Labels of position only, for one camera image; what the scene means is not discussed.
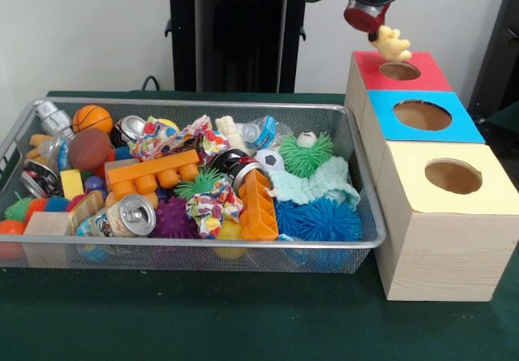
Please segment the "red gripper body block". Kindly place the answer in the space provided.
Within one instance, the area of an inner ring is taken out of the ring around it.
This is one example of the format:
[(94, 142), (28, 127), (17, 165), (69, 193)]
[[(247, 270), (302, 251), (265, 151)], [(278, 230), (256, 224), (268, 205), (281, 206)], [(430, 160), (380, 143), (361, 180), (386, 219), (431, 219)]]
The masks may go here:
[(350, 2), (344, 11), (344, 18), (349, 25), (361, 32), (376, 33), (384, 24), (389, 7), (389, 4), (371, 6), (361, 2)]

